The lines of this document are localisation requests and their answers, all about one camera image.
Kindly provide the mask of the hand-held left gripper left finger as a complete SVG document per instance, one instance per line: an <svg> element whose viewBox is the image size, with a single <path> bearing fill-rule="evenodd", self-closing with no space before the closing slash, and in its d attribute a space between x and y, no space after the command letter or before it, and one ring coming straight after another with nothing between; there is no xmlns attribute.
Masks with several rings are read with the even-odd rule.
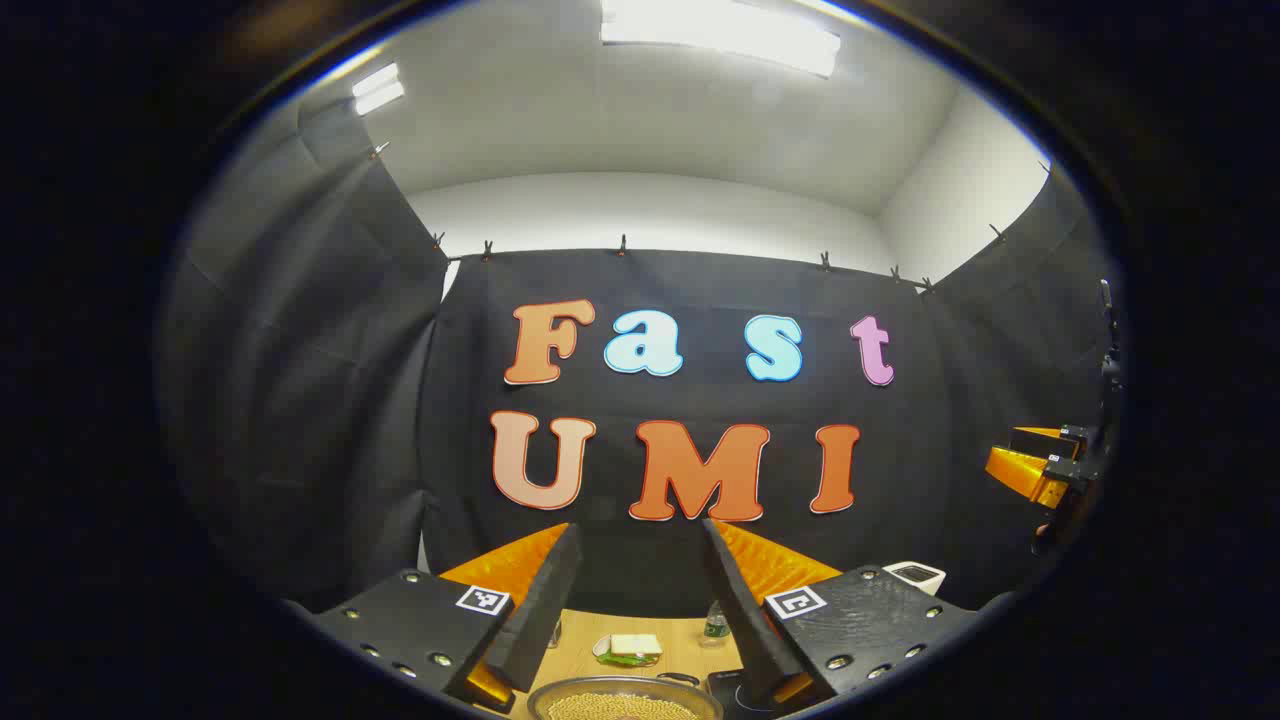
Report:
<svg viewBox="0 0 1280 720"><path fill-rule="evenodd" d="M507 714L532 687L581 564L582 532L561 523L442 574L401 569L321 612L285 606L379 676Z"/></svg>

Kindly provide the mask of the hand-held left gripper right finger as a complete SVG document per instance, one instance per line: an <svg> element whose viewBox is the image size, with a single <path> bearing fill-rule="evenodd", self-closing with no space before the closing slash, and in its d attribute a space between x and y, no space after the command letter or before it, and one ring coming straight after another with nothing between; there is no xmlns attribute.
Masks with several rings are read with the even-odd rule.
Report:
<svg viewBox="0 0 1280 720"><path fill-rule="evenodd" d="M980 625L887 568L838 571L724 521L701 521L713 596L750 700L781 711L859 703L922 671Z"/></svg>

